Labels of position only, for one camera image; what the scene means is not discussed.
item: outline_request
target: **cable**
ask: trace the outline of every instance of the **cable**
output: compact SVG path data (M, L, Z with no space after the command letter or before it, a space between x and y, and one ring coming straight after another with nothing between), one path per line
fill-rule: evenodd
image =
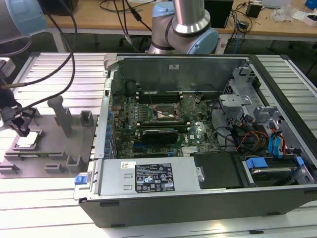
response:
M140 20L140 22L141 22L149 31L152 32L152 29L151 29L147 24L145 24L144 21Z
M122 0L122 7L123 7L123 9L125 9L124 0ZM125 32L127 33L127 35L129 35L128 28L127 28L127 20L126 20L126 16L125 16L125 11L123 11L123 21L124 21Z
M2 55L0 55L0 57L9 57L9 56L18 55L18 54L26 51L30 47L31 44L32 44L32 40L31 40L31 38L28 38L28 42L25 44L25 46L23 48L15 51L15 52L2 54Z
M244 15L246 18L249 19L249 21L250 21L250 23L251 23L249 29L243 31L242 29L239 28L239 26L237 27L237 25L238 25L238 23L239 23L239 20L238 20L238 18L237 18L237 12L240 13L240 14L242 14L242 15ZM231 10L231 15L230 15L230 16L233 17L234 30L233 30L233 33L232 33L231 37L230 37L229 40L228 40L227 45L231 45L230 43L231 43L231 41L232 41L233 35L236 34L235 38L237 38L237 34L238 34L238 31L239 31L239 32L243 33L243 35L242 35L242 42L241 42L240 44L234 45L234 46L237 46L237 47L239 47L239 49L241 49L242 44L243 44L244 41L245 41L245 35L246 35L248 32L250 32L251 29L253 28L253 22L252 22L252 19L251 19L250 17L248 17L246 14L244 14L243 12L238 11L238 10Z
M71 17L71 19L72 19L72 21L73 21L73 24L74 24L75 34L74 34L74 45L73 45L73 48L72 48L72 49L70 48L70 46L69 46L69 44L68 44L68 42L67 42L67 40L66 40L66 38L65 38L65 34L63 33L63 31L61 30L61 28L59 27L59 25L58 25L58 24L56 23L56 21L52 18L52 16L45 10L45 8L44 8L43 6L41 6L41 7L42 7L42 9L44 10L44 12L47 14L47 16L49 17L49 19L52 21L52 23L54 24L54 26L55 26L55 27L58 29L58 31L60 32L61 36L63 37L63 39L64 39L65 42L66 42L66 46L67 46L68 50L70 51L70 56L71 56L72 63L73 63L73 64L72 64L72 65L73 65L73 69L72 69L72 75L71 75L70 81L69 81L68 85L67 85L62 91L60 91L59 93L56 93L56 94L51 95L51 96L49 96L49 97L43 98L43 99L41 99L41 100L38 100L38 101L36 101L36 102L34 102L34 103L31 103L30 105L19 109L19 110L18 110L19 112L22 112L22 111L25 111L25 110L27 110L27 109L30 109L31 107L33 107L33 106L35 106L35 105L37 105L37 104L40 104L40 103L42 103L42 102L45 102L45 101L47 101L47 100L49 100L49 99L55 98L55 97L57 97L57 96L63 94L64 92L66 92L66 91L70 88L71 84L72 84L73 81L74 81L75 71L76 71L75 58L74 58L74 48L75 48L75 45L76 45L76 37L77 37L77 33L78 33L77 23L76 23L76 20L75 20L75 18L74 18L74 16L73 16L73 13L69 10L69 8L67 7L67 5L63 2L63 0L58 0L58 1L59 1L59 3L65 8L65 10L69 13L69 15L70 15L70 17Z
M123 27L123 24L122 24L122 21L121 21L121 17L120 17L120 15L119 15L119 11L118 11L117 4L115 3L115 0L112 0L112 1L113 1L113 4L114 4L114 8L115 8L115 10L116 10L116 13L117 13L117 16L118 16L118 19L119 19L121 28L122 28L122 30L123 30L123 33L124 33L124 35L126 35L127 33L126 33L125 30L124 30L124 27Z
M307 73L305 74L306 76L308 76L308 74L311 72L311 70L313 69L313 67L317 64L317 60L312 64L312 66L309 68L309 70L307 71Z
M132 46L132 48L134 49L134 51L136 53L139 53L138 49L134 47L134 45L132 44L132 40L129 36L129 34L125 31L124 27L123 27L123 24L122 24L122 21L121 21L121 17L119 15L119 11L118 11L118 7L117 7L117 4L115 3L115 0L113 0L113 4L114 4L114 8L116 10L116 13L117 13L117 16L118 16L118 19L119 19L119 22L120 22L120 25L121 25L121 28L122 28L122 31L123 31L123 34L124 34L124 37L125 39L127 40L127 42Z
M77 24L76 24L76 21L75 21L75 18L73 16L73 14L70 12L71 14L71 17L72 17L72 20L74 22L74 26L75 26L75 31L77 31ZM54 23L54 19L52 18L52 16L50 14L47 14L47 16L49 17L49 19ZM19 88L19 87L25 87L25 86L28 86L28 85L32 85L32 84L36 84L36 83L40 83L50 77L52 77L53 75L55 75L57 72L59 72L67 63L68 61L70 60L71 58L71 55L72 55L72 51L74 51L74 48L75 48L75 44L73 45L73 49L71 50L68 46L68 50L69 50L69 55L67 56L67 58L65 59L65 61L57 68L55 69L53 72L49 73L48 75L46 75L45 77L43 78L40 78L40 79L37 79L37 80L34 80L34 81L31 81L31 82L25 82L25 83L15 83L15 84L8 84L8 85L4 85L1 87L1 89L8 89L8 88Z
M215 130L215 128L214 128L214 126L213 126L213 124L212 124L212 112L213 112L213 109L214 109L214 107L215 107L215 105L216 105L216 103L218 102L218 100L215 100L215 102L213 103L213 105L212 105L212 107L211 107L211 111L210 111L210 124L211 124L211 129L216 133L216 134L218 134L219 136L221 136L222 138L225 138L225 139L227 139L228 141L230 141L232 144L236 144L236 142L234 142L234 140L231 140L231 139L229 139L228 137L225 137L224 135L222 135L222 134L220 134L218 131L216 131ZM252 150L252 149L250 149L250 148L248 148L248 147L246 147L246 146L244 146L244 145L242 145L242 144L240 144L240 147L242 147L242 148L244 148L244 149L246 149L246 150L249 150L249 151L251 151L251 152L253 152L254 153L254 150Z
M140 7L140 6L149 4L149 3L153 3L153 2L155 2L155 1L157 1L157 0L153 0L153 1L150 1L150 2L145 2L145 3L142 3L142 4L139 4L139 5L134 6L133 8L136 9L137 7ZM102 6L105 2L108 3L106 7ZM99 4L99 7L100 7L101 9L103 9L103 10L106 10L106 11L109 11L109 12L117 12L116 10L109 9L108 6L109 6L109 0L102 1L102 2ZM120 10L118 10L118 12L119 12L119 13L122 13L122 12L131 13L131 11L130 11L129 8L128 8L128 9L125 9L125 8L120 9Z
M241 9L243 6L248 6L249 3L250 3L250 1L245 1L245 2L243 2L243 3L238 4L238 5L236 6L236 10Z
M236 54L237 53L237 49L238 49L238 43L239 43L239 31L238 31L238 39L237 39L237 43L236 43L236 46L235 46L235 48L234 48L234 54Z
M211 88L213 88L213 89L215 90L215 92L218 92L218 89L216 89L216 88L215 88L212 84L210 84L210 83L205 83L205 84L201 85L201 87L202 87L202 86L205 86L205 85L210 86Z
M125 1L126 1L126 3L127 3L128 7L130 8L130 11L131 11L133 17L134 17L137 21L141 22L146 28L148 28L149 31L152 32L152 29L151 29L147 24L145 24L145 23L142 21L141 15L130 5L130 3L128 2L128 0L125 0Z

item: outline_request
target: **white label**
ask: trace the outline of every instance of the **white label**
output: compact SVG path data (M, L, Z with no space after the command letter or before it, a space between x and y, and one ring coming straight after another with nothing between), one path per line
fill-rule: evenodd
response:
M169 69L179 69L179 64L170 64Z
M121 162L122 169L134 169L136 162L129 161L129 162Z

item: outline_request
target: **power supply label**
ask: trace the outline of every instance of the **power supply label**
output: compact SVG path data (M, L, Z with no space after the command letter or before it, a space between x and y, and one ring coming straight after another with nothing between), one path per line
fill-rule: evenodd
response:
M175 191L172 164L135 165L135 191Z

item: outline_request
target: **slotted aluminum surface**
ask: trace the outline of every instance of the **slotted aluminum surface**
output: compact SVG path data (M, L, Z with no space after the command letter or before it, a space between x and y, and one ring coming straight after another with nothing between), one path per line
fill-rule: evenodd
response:
M312 83L289 60L281 56L257 56L288 101L317 138L317 91ZM264 86L260 87L267 102L274 102Z
M48 75L67 58L68 53L41 53L38 57L29 58L26 69L15 82L30 82ZM105 83L105 53L77 53L74 54L76 73L71 87L62 94L63 106L68 107L73 115L82 110L89 110L93 114L100 113L103 88ZM53 95L63 90L69 83L72 74L72 60L58 73L41 83L18 88L14 91L15 98L23 106L41 98ZM41 114L52 115L53 109L47 102L37 105Z

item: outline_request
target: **wooden table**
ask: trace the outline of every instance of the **wooden table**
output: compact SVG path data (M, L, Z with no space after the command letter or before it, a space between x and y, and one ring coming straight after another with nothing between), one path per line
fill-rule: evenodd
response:
M117 14L108 12L99 7L101 0L79 0L74 17L78 25L79 33L91 34L123 34ZM235 7L245 0L235 0ZM305 10L305 0L293 0L293 6L299 10ZM117 3L118 9L122 9L121 1ZM142 20L152 27L152 9L154 4L147 4L139 7ZM115 9L113 2L110 1L108 8ZM246 7L240 9L245 13ZM317 41L317 28L310 27L302 21L293 20L292 22L274 22L271 19L272 9L263 9L258 18L252 18L253 27L251 31L245 36L246 39L260 39L260 40L285 40L285 41ZM127 27L130 35L150 35L145 26L137 22L130 13L126 14ZM68 16L54 16L58 25L63 32L73 33L73 23ZM238 13L239 20L249 21L243 15ZM57 49L59 52L66 52L63 40L54 28L52 22L47 18L49 31L53 34ZM229 18L227 27L225 29L218 29L219 43L216 48L217 54L222 54L225 50L228 39L231 37L234 25L232 17Z

